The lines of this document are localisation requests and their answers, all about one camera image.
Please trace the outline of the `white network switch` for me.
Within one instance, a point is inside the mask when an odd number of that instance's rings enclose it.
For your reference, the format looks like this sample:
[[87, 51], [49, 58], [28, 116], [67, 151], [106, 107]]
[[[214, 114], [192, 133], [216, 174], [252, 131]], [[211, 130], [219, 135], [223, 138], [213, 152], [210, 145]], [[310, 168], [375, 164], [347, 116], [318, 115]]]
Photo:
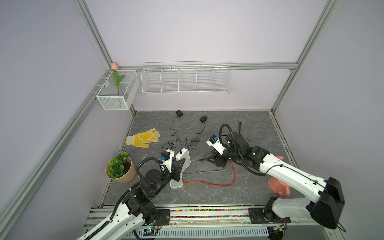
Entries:
[[191, 164], [191, 157], [188, 149], [181, 149], [176, 155], [176, 161], [182, 161], [182, 172], [184, 172]]
[[180, 188], [182, 188], [183, 187], [183, 179], [182, 178], [180, 178], [180, 180], [179, 181], [176, 181], [176, 180], [171, 180], [170, 181], [170, 188], [171, 189], [180, 189]]

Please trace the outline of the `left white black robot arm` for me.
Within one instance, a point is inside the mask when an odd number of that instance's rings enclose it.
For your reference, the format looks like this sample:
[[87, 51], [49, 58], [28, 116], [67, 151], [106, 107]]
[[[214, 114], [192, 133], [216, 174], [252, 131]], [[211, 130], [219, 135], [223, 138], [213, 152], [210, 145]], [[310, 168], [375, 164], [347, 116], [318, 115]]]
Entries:
[[139, 227], [155, 222], [158, 210], [152, 200], [172, 180], [182, 180], [183, 166], [190, 161], [189, 154], [144, 159], [137, 166], [139, 181], [123, 193], [111, 214], [79, 239], [121, 240]]

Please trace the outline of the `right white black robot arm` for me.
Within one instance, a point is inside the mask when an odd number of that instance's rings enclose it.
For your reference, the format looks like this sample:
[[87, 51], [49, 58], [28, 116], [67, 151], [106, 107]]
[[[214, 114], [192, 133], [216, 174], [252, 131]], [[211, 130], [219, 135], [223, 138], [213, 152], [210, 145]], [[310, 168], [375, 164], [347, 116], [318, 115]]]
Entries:
[[310, 175], [285, 163], [261, 147], [250, 147], [244, 137], [235, 132], [222, 141], [212, 135], [207, 144], [215, 149], [216, 158], [239, 163], [256, 175], [269, 175], [300, 192], [298, 199], [270, 198], [263, 209], [263, 217], [273, 223], [283, 218], [313, 219], [319, 225], [336, 229], [345, 206], [341, 183]]

